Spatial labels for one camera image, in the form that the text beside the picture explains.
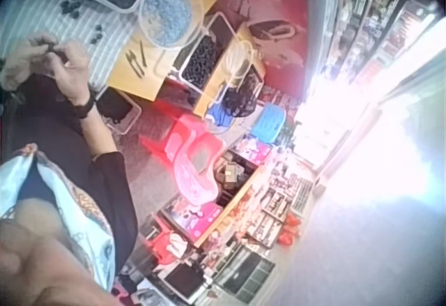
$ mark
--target black shirt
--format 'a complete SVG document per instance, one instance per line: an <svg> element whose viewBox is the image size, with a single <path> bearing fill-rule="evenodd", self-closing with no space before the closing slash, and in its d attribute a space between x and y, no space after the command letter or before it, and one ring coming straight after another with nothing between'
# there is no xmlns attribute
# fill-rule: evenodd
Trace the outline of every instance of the black shirt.
<svg viewBox="0 0 446 306"><path fill-rule="evenodd" d="M124 157L119 152L107 153L93 161L80 123L52 79L33 75L17 95L21 105L5 110L9 120L2 132L2 141L6 141L2 142L2 153L37 144L39 151L58 165L68 179L95 200L114 234L118 272L130 256L137 237L137 218ZM32 197L55 204L54 195L35 163L20 190L19 200Z"/></svg>

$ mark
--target black bag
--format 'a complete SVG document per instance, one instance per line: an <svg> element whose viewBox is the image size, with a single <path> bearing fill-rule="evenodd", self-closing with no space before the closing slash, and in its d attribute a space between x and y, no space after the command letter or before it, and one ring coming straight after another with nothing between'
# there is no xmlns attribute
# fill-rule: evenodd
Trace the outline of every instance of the black bag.
<svg viewBox="0 0 446 306"><path fill-rule="evenodd" d="M255 72L249 70L240 88L228 89L223 97L223 107L229 116L245 118L254 112L257 105L257 97L254 94L257 85Z"/></svg>

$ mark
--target clear plastic bowl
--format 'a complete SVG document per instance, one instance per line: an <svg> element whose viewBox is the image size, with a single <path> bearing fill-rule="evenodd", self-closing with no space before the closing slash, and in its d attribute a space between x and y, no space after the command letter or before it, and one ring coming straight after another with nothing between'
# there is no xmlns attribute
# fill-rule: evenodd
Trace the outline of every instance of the clear plastic bowl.
<svg viewBox="0 0 446 306"><path fill-rule="evenodd" d="M154 34L157 30L161 30L160 25L149 17L148 11L145 9L148 0L141 0L139 6L138 21L145 37L154 45L162 49L180 49L189 45L198 35L204 18L203 0L188 0L191 9L191 19L189 26L185 29L184 34L174 43L162 45L156 40Z"/></svg>

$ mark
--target hand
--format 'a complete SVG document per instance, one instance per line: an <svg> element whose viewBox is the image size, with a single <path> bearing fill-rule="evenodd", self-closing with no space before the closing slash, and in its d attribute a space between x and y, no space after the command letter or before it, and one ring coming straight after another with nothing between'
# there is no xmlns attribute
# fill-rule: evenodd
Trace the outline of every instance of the hand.
<svg viewBox="0 0 446 306"><path fill-rule="evenodd" d="M68 59L63 64L55 53L47 54L57 87L73 105L85 105L90 98L89 56L86 50L75 41L57 45L54 50L63 52Z"/></svg>
<svg viewBox="0 0 446 306"><path fill-rule="evenodd" d="M3 88L13 91L25 82L31 73L36 72L36 67L42 63L49 44L57 44L57 38L46 33L38 33L30 36L28 40L20 41L3 67Z"/></svg>

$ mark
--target small container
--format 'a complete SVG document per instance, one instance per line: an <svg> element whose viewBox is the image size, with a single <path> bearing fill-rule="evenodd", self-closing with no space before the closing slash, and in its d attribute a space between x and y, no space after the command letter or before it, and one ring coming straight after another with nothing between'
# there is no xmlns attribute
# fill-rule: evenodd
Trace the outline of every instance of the small container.
<svg viewBox="0 0 446 306"><path fill-rule="evenodd" d="M195 38L198 36L198 33L203 27L203 17L204 17L203 0L188 0L188 1L192 14L189 26L181 38L179 38L175 43L166 46L159 44L159 42L156 41L149 33L149 31L153 31L154 29L159 29L159 27L149 22L149 17L147 16L147 12L144 9L146 0L141 0L141 3L139 5L138 22L145 37L157 47L166 50L181 49L189 45L193 40L195 40Z"/></svg>

